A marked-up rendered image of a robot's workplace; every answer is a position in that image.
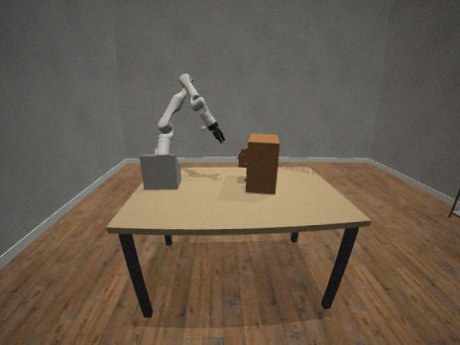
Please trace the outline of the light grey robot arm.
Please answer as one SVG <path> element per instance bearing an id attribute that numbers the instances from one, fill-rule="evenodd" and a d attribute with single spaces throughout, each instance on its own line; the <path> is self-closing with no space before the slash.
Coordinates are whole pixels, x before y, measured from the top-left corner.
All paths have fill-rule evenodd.
<path id="1" fill-rule="evenodd" d="M 171 139 L 173 138 L 173 124 L 170 122 L 171 116 L 177 112 L 188 94 L 190 98 L 190 106 L 192 110 L 198 111 L 203 107 L 203 111 L 200 113 L 200 117 L 205 123 L 205 126 L 201 128 L 209 127 L 211 124 L 215 123 L 216 120 L 210 114 L 207 109 L 204 98 L 199 97 L 197 91 L 193 87 L 193 81 L 188 74 L 183 74 L 179 78 L 179 82 L 182 85 L 182 91 L 172 97 L 172 100 L 164 113 L 163 117 L 159 121 L 158 128 L 163 132 L 158 137 L 158 145 L 155 151 L 155 155 L 169 154 L 171 150 Z"/>

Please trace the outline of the brown wooden chest of drawers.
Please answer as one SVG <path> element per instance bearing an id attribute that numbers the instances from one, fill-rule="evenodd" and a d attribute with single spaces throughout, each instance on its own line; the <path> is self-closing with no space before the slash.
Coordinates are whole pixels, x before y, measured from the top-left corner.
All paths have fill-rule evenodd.
<path id="1" fill-rule="evenodd" d="M 280 141 L 278 135 L 260 135 L 275 143 L 249 139 L 246 192 L 276 194 Z"/>

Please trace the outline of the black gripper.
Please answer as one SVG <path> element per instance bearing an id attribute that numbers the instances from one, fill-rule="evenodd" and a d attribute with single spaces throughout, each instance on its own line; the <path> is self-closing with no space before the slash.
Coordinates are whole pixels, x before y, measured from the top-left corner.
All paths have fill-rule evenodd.
<path id="1" fill-rule="evenodd" d="M 209 129 L 209 131 L 212 131 L 212 134 L 214 135 L 215 139 L 217 139 L 220 144 L 223 143 L 223 141 L 225 141 L 226 139 L 224 138 L 223 136 L 223 133 L 221 132 L 221 130 L 219 128 L 215 128 L 215 126 L 219 126 L 217 122 L 211 124 L 209 127 L 207 127 Z M 216 130 L 215 130 L 216 129 Z M 217 130 L 218 129 L 218 130 Z M 213 131 L 214 130 L 214 131 Z M 216 133 L 217 132 L 217 133 Z M 218 135 L 218 136 L 217 136 Z"/>

